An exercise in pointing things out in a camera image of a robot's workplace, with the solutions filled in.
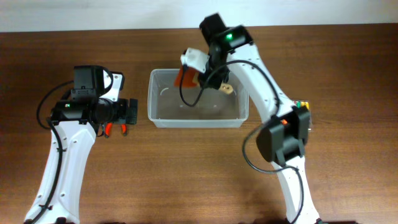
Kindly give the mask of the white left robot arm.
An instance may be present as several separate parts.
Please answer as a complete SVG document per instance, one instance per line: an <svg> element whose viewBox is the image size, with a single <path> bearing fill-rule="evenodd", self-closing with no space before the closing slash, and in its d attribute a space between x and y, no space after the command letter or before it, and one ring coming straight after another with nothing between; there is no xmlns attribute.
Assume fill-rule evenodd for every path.
<svg viewBox="0 0 398 224"><path fill-rule="evenodd" d="M25 223L79 223L85 166L96 138L108 138L113 125L137 122L137 100L119 97L124 75L99 65L73 69L72 88L46 119L51 147L37 196Z"/></svg>

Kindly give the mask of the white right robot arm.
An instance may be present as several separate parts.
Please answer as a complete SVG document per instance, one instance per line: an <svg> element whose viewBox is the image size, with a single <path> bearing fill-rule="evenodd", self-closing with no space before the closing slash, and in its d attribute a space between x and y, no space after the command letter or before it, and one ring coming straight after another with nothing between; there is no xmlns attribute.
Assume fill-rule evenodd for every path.
<svg viewBox="0 0 398 224"><path fill-rule="evenodd" d="M232 73L257 108L261 124L244 139L256 139L257 148L277 174L289 223L321 223L305 173L305 145L308 142L310 112L297 106L280 89L262 61L253 38L244 26L227 27L219 14L204 18L199 28L209 46L202 88L216 88Z"/></svg>

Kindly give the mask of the screwdriver set clear case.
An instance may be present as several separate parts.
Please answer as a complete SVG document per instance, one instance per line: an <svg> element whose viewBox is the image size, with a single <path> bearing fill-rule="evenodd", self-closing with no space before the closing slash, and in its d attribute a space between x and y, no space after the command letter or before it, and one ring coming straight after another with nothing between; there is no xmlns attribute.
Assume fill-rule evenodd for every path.
<svg viewBox="0 0 398 224"><path fill-rule="evenodd" d="M309 101L305 101L305 100L294 100L293 101L294 105L297 108L306 108L310 111L310 103ZM313 123L312 123L312 116L310 115L310 119L309 119L309 127L308 127L309 131L313 131Z"/></svg>

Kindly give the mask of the orange scraper wooden handle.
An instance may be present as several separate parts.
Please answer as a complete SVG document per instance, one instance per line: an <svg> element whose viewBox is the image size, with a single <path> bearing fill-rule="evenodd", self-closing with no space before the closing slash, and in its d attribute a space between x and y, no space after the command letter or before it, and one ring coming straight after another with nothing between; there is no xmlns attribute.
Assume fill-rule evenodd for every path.
<svg viewBox="0 0 398 224"><path fill-rule="evenodd" d="M200 81L198 79L200 72L194 68L187 68L183 73L183 67L180 67L178 75L174 81L174 86L182 88L195 88L200 87ZM227 95L233 92L233 87L230 84L222 83L218 88L218 91L226 93Z"/></svg>

